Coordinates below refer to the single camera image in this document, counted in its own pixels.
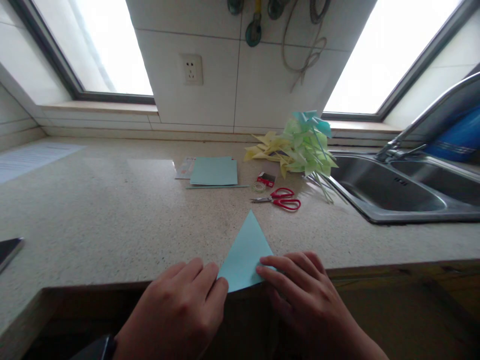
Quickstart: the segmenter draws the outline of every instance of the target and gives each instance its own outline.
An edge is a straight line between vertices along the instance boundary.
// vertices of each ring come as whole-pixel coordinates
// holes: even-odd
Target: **stainless steel sink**
[[[480,183],[440,166],[418,161],[393,161],[395,169],[455,200],[480,207]]]
[[[480,221],[480,182],[426,161],[333,155],[329,181],[372,223]]]

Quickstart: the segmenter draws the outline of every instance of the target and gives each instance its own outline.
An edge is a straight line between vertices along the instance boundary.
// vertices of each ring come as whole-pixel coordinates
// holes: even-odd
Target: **wristwatch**
[[[88,345],[70,360],[112,360],[117,343],[113,335],[106,335]]]

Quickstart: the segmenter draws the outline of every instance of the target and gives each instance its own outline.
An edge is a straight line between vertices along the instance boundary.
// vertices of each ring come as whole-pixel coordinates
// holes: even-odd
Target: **tape roll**
[[[254,182],[251,186],[251,189],[256,193],[263,193],[267,186],[263,182]]]

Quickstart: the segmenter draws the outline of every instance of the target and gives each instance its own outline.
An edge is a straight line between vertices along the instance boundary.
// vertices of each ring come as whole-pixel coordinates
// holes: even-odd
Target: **red scissors handle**
[[[289,198],[293,195],[295,195],[295,193],[287,187],[279,187],[270,194],[273,199]]]
[[[300,206],[302,206],[302,203],[300,202],[300,200],[298,199],[277,199],[277,200],[273,200],[273,203],[281,208],[284,208],[284,209],[287,209],[287,210],[291,210],[291,211],[296,211],[298,209],[300,209]],[[289,207],[285,204],[297,204],[296,207]]]

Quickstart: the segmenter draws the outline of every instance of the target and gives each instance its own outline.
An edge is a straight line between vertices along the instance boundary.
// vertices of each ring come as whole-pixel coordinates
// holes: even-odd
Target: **blue container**
[[[480,148],[480,107],[473,109],[424,151],[442,159],[465,162],[478,148]]]

